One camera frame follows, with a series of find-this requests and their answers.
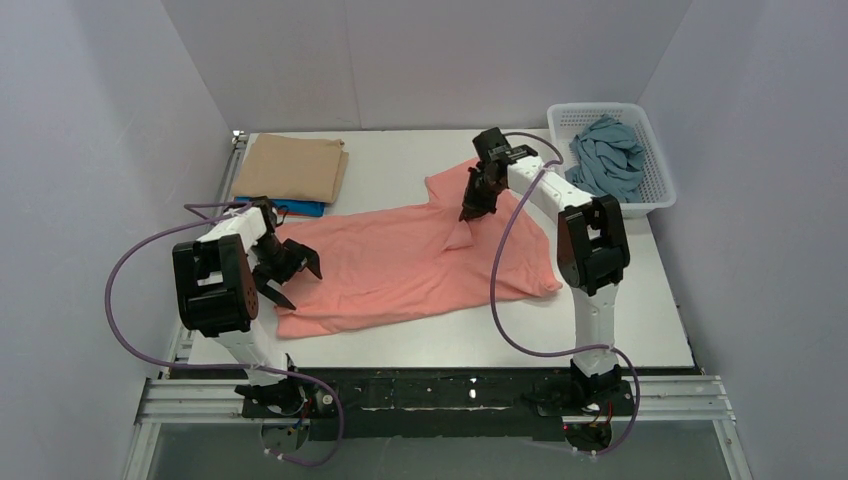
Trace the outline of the pink t-shirt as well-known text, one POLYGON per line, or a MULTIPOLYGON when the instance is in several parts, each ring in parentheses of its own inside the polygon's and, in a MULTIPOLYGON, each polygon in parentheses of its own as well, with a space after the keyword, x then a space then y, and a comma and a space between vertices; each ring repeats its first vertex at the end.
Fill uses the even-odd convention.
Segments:
POLYGON ((473 161, 429 176, 424 204, 329 216, 280 227, 319 253, 322 279, 297 274, 282 286, 294 311, 276 308, 276 334, 300 339, 422 319, 482 306, 489 289, 500 301, 545 298, 562 284, 547 234, 525 212, 508 221, 518 200, 459 220, 473 161))

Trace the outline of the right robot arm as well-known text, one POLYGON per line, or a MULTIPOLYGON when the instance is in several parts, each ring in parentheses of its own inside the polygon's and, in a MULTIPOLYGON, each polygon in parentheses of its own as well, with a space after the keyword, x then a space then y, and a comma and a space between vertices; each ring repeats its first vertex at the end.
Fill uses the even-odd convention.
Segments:
POLYGON ((623 391, 614 351, 615 301, 630 263, 618 201, 580 190, 538 157, 480 160, 468 172, 461 220, 494 213, 499 195, 511 189, 521 205, 533 203, 557 227, 556 264, 572 294, 575 345, 566 353, 571 361, 564 385, 543 397, 543 407, 558 413, 608 406, 623 391))

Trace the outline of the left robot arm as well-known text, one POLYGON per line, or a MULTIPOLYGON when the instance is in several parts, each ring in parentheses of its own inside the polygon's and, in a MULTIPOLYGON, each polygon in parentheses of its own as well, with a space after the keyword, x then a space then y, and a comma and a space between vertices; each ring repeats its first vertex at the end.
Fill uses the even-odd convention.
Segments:
POLYGON ((252 206, 228 212, 208 233, 172 249, 184 327, 229 351, 249 382, 236 392, 257 403, 279 398, 293 384, 284 374, 261 369, 271 360, 263 351, 270 337, 253 326, 260 299, 294 311, 280 287, 304 270, 322 278, 319 253, 295 240, 280 240, 276 227, 274 210, 252 206))

